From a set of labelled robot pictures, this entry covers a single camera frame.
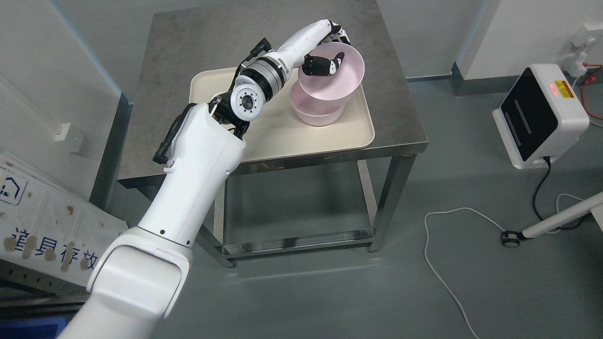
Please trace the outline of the black white robotic hand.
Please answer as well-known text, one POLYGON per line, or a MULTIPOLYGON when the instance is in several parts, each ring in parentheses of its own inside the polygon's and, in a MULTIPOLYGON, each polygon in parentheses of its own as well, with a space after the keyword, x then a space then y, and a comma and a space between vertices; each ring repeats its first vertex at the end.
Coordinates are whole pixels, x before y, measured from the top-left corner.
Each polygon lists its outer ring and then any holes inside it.
MULTIPOLYGON (((330 21, 329 19, 327 19, 327 21, 329 22, 327 26, 330 28, 330 33, 326 34, 317 46, 331 42, 351 45, 345 29, 342 28, 341 25, 330 21)), ((344 57, 345 52, 338 52, 333 59, 325 58, 324 56, 311 56, 310 54, 306 54, 304 56, 304 62, 301 65, 301 70, 307 76, 332 76, 341 66, 344 57)))

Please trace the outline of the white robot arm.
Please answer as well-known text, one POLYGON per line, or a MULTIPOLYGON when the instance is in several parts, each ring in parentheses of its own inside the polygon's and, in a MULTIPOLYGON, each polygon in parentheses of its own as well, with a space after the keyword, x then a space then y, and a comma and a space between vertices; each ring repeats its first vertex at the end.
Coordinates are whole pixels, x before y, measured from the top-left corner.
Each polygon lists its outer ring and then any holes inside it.
POLYGON ((226 92, 190 103, 172 123, 153 160, 166 174, 140 223, 97 260, 88 301, 61 339, 147 339, 172 311, 192 266, 192 245, 219 189, 246 147, 244 133, 293 69, 331 76, 344 60, 311 56, 330 41, 349 44, 345 30, 323 19, 272 49, 261 40, 239 64, 226 92))

